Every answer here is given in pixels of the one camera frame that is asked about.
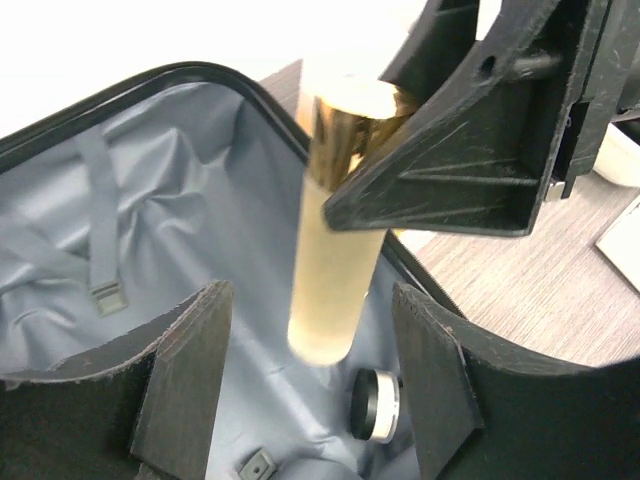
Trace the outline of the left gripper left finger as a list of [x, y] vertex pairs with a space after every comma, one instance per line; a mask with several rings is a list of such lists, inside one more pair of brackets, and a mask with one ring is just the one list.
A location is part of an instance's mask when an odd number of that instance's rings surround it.
[[213, 282], [169, 312], [47, 370], [1, 378], [5, 479], [201, 479], [233, 292]]

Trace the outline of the yellow Pikachu suitcase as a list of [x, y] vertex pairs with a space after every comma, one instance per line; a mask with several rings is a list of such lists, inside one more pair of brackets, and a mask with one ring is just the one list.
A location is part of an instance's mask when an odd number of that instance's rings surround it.
[[47, 370], [232, 287], [201, 479], [424, 479], [408, 399], [388, 444], [349, 431], [361, 368], [403, 383], [387, 230], [353, 344], [313, 366], [287, 342], [310, 137], [260, 85], [212, 64], [116, 85], [17, 133], [2, 158], [1, 378]]

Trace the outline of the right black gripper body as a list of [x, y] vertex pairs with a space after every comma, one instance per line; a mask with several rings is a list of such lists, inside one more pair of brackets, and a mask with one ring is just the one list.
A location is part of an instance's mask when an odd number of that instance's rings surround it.
[[547, 1], [544, 39], [560, 54], [544, 108], [544, 197], [564, 199], [595, 164], [639, 48], [637, 1]]

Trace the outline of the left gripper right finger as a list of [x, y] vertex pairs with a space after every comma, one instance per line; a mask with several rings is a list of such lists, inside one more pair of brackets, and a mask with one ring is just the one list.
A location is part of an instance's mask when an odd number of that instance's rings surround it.
[[638, 477], [637, 359], [555, 359], [406, 284], [392, 317], [422, 478]]

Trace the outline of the gold capped lotion bottle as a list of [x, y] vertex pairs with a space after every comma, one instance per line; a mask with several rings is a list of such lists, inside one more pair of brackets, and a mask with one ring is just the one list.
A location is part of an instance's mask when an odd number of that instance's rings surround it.
[[336, 364], [351, 349], [385, 236], [359, 224], [348, 189], [415, 110], [407, 92], [377, 79], [334, 78], [302, 92], [297, 119], [310, 144], [287, 342], [310, 365]]

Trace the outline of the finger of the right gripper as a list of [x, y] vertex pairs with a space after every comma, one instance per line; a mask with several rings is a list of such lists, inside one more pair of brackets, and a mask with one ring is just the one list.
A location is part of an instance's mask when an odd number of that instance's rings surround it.
[[420, 107], [349, 187], [363, 226], [525, 236], [544, 197], [544, 108], [560, 54], [547, 1], [430, 1], [383, 79]]

